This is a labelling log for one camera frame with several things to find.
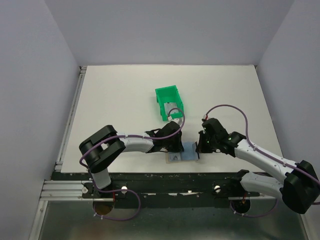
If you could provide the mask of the green plastic bin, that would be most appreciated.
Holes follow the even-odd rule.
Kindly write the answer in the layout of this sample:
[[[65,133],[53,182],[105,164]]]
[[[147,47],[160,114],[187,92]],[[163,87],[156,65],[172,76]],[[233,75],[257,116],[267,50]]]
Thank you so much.
[[[184,112],[184,104],[176,85],[156,88],[155,94],[163,121],[167,122],[168,116],[171,116],[173,119],[183,117],[183,114],[176,109],[178,108]]]

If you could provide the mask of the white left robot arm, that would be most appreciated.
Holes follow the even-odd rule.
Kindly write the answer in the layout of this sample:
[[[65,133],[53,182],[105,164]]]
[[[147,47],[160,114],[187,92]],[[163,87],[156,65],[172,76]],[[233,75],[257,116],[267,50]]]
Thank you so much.
[[[101,198],[111,191],[108,167],[121,154],[127,152],[172,153],[184,151],[181,125],[171,120],[163,128],[145,131],[140,137],[118,134],[112,125],[106,125],[79,145],[87,168],[95,184],[93,191]]]

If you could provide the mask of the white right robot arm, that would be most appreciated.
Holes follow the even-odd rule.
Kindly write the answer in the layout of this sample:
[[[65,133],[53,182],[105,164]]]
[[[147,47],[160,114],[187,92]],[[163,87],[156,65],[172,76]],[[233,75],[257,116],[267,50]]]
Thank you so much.
[[[236,131],[228,133],[218,119],[202,121],[196,151],[202,154],[223,153],[247,161],[263,170],[268,176],[248,170],[237,173],[230,183],[230,191],[241,196],[257,192],[280,199],[292,211],[305,214],[320,195],[320,182],[311,163],[281,158],[257,145]]]

